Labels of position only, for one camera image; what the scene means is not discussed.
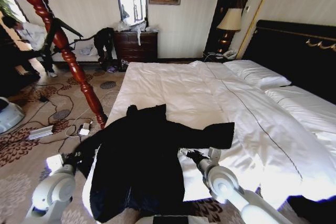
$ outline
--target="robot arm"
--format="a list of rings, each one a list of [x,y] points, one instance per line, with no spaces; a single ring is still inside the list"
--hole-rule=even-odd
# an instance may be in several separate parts
[[[229,200],[239,210],[241,218],[246,224],[291,224],[255,192],[242,189],[231,170],[219,166],[220,150],[210,148],[209,158],[204,157],[198,151],[181,149],[181,152],[196,163],[211,196],[221,203]]]
[[[73,166],[66,164],[35,189],[32,206],[22,224],[61,224],[64,209],[75,190]]]

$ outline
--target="gold hook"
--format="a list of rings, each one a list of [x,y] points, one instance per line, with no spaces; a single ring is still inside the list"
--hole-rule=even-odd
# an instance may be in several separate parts
[[[323,44],[323,41],[321,40],[320,42],[318,42],[318,43],[316,43],[316,44],[312,44],[311,42],[310,42],[310,39],[308,39],[307,41],[306,41],[306,44],[309,46],[309,47],[319,47],[319,48],[321,48],[321,49],[332,49],[333,51],[335,51],[336,52],[336,44],[333,44],[333,45],[331,45],[331,46],[324,46]]]

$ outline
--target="patterned carpet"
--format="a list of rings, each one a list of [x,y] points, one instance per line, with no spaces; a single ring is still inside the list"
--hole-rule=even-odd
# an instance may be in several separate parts
[[[85,139],[66,135],[76,134],[78,127],[84,122],[93,121],[90,135],[100,130],[91,110],[81,115],[88,105],[68,68],[57,69],[58,77],[48,78],[41,66],[36,62],[34,64],[42,73],[41,79],[9,98],[23,108],[26,116],[15,128],[0,135],[0,223],[20,223],[30,207],[35,187],[49,174],[46,158],[58,152],[69,153],[74,146]],[[97,66],[83,68],[108,115],[118,94],[109,91],[120,89],[124,73],[106,73]],[[44,103],[39,101],[41,95],[47,97],[49,101]],[[31,130],[51,124],[54,125],[53,135],[33,141],[27,139]],[[76,190],[72,203],[63,214],[63,224],[95,223],[82,204],[81,193],[84,183],[85,178],[77,172]],[[230,203],[219,204],[206,199],[186,202],[183,208],[181,212],[185,214],[205,216],[215,223],[244,223]],[[307,223],[297,217],[287,203],[283,205],[281,212],[293,223]],[[139,216],[138,211],[126,209],[108,224],[132,224]]]

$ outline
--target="lampshade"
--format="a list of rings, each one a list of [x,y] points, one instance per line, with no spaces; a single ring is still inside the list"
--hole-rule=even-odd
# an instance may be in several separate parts
[[[241,8],[229,8],[225,14],[222,22],[217,26],[217,28],[222,30],[240,30],[241,24]]]

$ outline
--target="white telephone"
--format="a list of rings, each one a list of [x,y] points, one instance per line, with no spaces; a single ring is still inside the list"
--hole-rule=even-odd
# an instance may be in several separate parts
[[[225,57],[228,60],[234,60],[237,56],[236,50],[229,50],[223,54],[223,57]]]

